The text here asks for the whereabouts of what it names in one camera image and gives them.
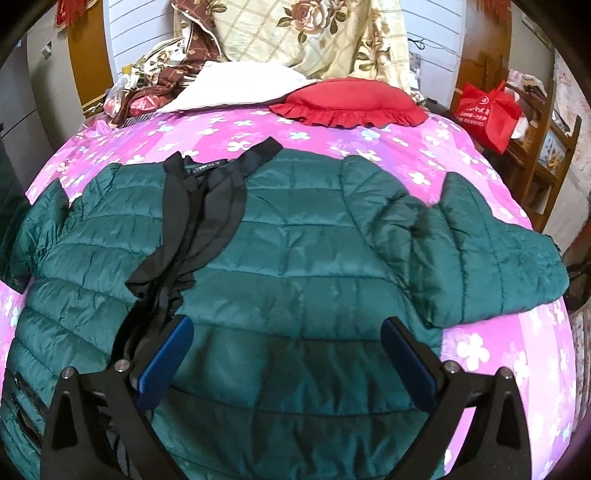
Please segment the green puffer jacket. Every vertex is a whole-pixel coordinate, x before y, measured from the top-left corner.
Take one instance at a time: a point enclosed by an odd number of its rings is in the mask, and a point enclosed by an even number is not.
[[[16,415],[40,432],[44,417],[14,377],[49,405],[64,367],[104,369],[135,301],[125,282],[162,241],[165,178],[162,164],[112,164],[71,207],[58,181],[30,209],[18,192],[2,204],[1,278],[18,291],[34,278],[0,408],[27,480],[40,453]],[[191,480],[383,478],[426,415],[380,347],[382,321],[438,353],[443,328],[567,287],[552,240],[495,219],[458,174],[429,208],[364,158],[284,149],[245,185],[238,230],[183,292],[194,342],[152,423]]]

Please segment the red pillow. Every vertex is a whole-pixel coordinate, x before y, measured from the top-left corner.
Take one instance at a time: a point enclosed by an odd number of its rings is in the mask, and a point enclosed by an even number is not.
[[[323,80],[269,108],[304,125],[325,127],[416,127],[428,118],[403,90],[379,80],[358,78]]]

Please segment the red bag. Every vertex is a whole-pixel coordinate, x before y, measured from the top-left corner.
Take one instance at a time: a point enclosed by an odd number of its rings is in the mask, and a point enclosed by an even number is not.
[[[455,113],[474,140],[497,153],[506,150],[521,116],[519,105],[504,92],[505,83],[489,93],[467,83]]]

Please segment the floral quilt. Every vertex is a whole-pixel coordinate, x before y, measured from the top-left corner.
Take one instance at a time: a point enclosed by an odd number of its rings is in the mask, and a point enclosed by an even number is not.
[[[446,172],[458,172],[479,189],[497,218],[531,227],[468,134],[436,115],[415,128],[389,125],[351,130],[307,127],[256,108],[159,114],[118,131],[98,121],[62,146],[27,195],[34,202],[52,180],[60,179],[73,200],[109,163],[159,162],[176,151],[199,162],[235,158],[268,136],[286,148],[334,158],[361,155],[395,175],[412,195],[430,205],[439,200]],[[0,284],[2,369],[23,302],[24,296]],[[514,370],[528,417],[533,478],[544,478],[569,443],[576,400],[573,341],[563,301],[449,329],[443,336],[441,358],[454,359],[468,371],[492,374],[501,365]],[[449,445],[447,470],[459,453],[469,422],[467,414]]]

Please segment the floral pillow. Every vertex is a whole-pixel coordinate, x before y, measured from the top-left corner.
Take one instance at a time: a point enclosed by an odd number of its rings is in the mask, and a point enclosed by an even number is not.
[[[228,60],[276,62],[308,78],[379,79],[410,91],[400,0],[210,0],[209,8]]]

